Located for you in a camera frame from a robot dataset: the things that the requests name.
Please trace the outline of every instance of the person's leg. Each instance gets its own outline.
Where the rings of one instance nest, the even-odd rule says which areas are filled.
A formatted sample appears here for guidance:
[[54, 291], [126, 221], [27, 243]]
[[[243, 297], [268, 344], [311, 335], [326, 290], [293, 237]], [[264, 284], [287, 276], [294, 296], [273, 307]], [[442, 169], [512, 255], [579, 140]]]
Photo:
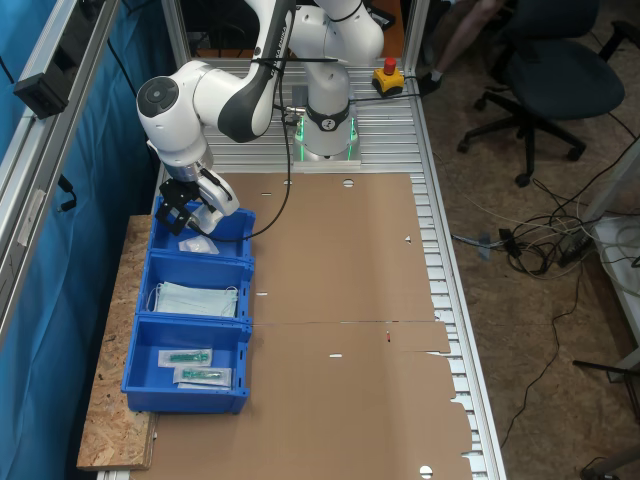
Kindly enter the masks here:
[[505, 0], [478, 0], [458, 25], [435, 68], [420, 82], [422, 95], [427, 95], [440, 87], [442, 74], [475, 41], [484, 26], [502, 8], [504, 2]]

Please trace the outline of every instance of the chair wheel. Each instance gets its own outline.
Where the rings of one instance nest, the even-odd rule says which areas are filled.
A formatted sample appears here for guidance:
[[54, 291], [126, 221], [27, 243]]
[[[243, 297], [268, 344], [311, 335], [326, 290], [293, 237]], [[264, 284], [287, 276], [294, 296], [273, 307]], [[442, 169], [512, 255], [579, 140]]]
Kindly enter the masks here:
[[529, 185], [529, 182], [531, 182], [531, 177], [526, 173], [521, 173], [516, 177], [516, 184], [520, 188], [526, 187], [527, 185]]
[[458, 144], [458, 151], [460, 153], [467, 153], [469, 151], [469, 140], [465, 140], [464, 138], [460, 140]]
[[481, 112], [485, 108], [487, 108], [487, 101], [484, 98], [480, 98], [476, 100], [476, 103], [473, 104], [473, 108]]
[[569, 150], [569, 153], [567, 153], [567, 158], [572, 162], [575, 162], [580, 159], [583, 153], [584, 153], [583, 149], [578, 147], [573, 147], [571, 150]]

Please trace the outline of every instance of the metal rail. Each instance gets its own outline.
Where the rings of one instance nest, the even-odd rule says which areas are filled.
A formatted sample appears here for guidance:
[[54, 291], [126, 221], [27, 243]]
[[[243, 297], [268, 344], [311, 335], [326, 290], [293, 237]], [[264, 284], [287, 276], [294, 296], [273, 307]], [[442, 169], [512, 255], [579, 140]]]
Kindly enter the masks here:
[[[51, 58], [75, 4], [76, 0], [58, 0], [20, 78], [37, 72]], [[105, 0], [64, 112], [39, 120], [25, 108], [0, 165], [0, 348], [118, 5], [119, 0]]]

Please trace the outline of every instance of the chair base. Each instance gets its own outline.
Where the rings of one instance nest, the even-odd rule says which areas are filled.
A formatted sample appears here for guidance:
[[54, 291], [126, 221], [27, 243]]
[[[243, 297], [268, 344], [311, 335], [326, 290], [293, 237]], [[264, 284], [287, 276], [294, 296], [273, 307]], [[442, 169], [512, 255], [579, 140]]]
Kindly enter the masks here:
[[559, 138], [567, 142], [573, 148], [567, 153], [567, 158], [572, 161], [577, 161], [584, 153], [587, 146], [579, 138], [575, 137], [571, 133], [567, 132], [563, 128], [560, 128], [553, 122], [545, 120], [544, 118], [536, 117], [529, 113], [525, 108], [507, 98], [501, 97], [492, 92], [485, 92], [482, 98], [478, 99], [473, 107], [476, 110], [484, 110], [487, 106], [487, 101], [495, 103], [502, 107], [507, 112], [511, 113], [510, 117], [503, 118], [496, 122], [484, 125], [473, 130], [469, 130], [465, 133], [464, 138], [458, 144], [458, 151], [461, 153], [467, 153], [469, 151], [469, 140], [473, 137], [478, 137], [491, 132], [497, 132], [499, 130], [505, 130], [507, 128], [518, 127], [517, 137], [524, 138], [525, 151], [526, 151], [526, 172], [521, 173], [515, 179], [516, 184], [519, 187], [526, 187], [529, 185], [531, 175], [535, 168], [535, 131], [536, 129], [542, 130], [554, 137]]

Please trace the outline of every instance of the slotted metal table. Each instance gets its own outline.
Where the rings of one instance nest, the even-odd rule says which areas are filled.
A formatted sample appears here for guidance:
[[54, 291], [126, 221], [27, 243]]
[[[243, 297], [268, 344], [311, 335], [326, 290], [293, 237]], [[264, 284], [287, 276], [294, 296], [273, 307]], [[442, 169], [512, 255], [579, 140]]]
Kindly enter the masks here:
[[[216, 59], [214, 65], [241, 77], [248, 71], [246, 61]], [[354, 98], [378, 97], [371, 85], [371, 68], [348, 68], [348, 71]], [[304, 69], [288, 65], [283, 83], [285, 105], [291, 105], [292, 86], [304, 84]], [[415, 82], [409, 80], [405, 90], [404, 93], [416, 93]], [[445, 356], [456, 390], [454, 401], [464, 405], [471, 427], [473, 447], [464, 456], [469, 459], [473, 478], [505, 480], [498, 437], [453, 253], [422, 104], [419, 97], [409, 97], [361, 102], [356, 106], [362, 163], [327, 169], [315, 167], [313, 171], [407, 173], [411, 177], [425, 267], [431, 284], [431, 299], [437, 320], [446, 324], [451, 347], [451, 353]], [[293, 143], [293, 133], [290, 130], [290, 143]], [[205, 134], [214, 155], [217, 173], [286, 172], [286, 151], [278, 111], [274, 111], [267, 133], [250, 143], [236, 144], [213, 128], [207, 128]], [[166, 178], [164, 173], [159, 180]], [[98, 480], [126, 480], [128, 476], [128, 472], [99, 472]]]

